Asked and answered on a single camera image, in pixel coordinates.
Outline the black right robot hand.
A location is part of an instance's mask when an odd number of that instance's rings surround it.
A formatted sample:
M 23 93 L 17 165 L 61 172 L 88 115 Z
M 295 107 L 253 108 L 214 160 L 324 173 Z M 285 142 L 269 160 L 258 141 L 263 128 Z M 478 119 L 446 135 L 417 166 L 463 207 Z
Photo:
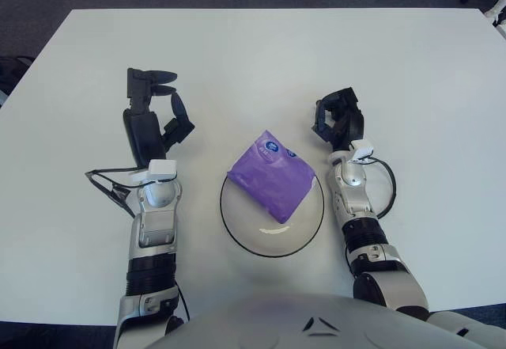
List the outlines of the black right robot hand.
M 328 158 L 338 163 L 372 163 L 372 144 L 364 139 L 364 117 L 351 87 L 341 89 L 316 101 L 312 130 L 332 146 Z

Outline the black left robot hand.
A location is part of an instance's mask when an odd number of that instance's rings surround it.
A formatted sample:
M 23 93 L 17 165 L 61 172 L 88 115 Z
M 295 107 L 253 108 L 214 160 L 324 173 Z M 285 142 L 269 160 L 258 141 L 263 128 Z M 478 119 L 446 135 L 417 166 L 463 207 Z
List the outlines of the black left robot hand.
M 135 163 L 147 172 L 143 183 L 177 178 L 176 165 L 167 160 L 167 152 L 194 130 L 181 97 L 169 85 L 176 79 L 177 74 L 163 70 L 127 70 L 130 107 L 123 111 L 123 123 Z M 174 117 L 160 128 L 157 114 L 149 106 L 153 97 L 163 96 L 171 97 Z

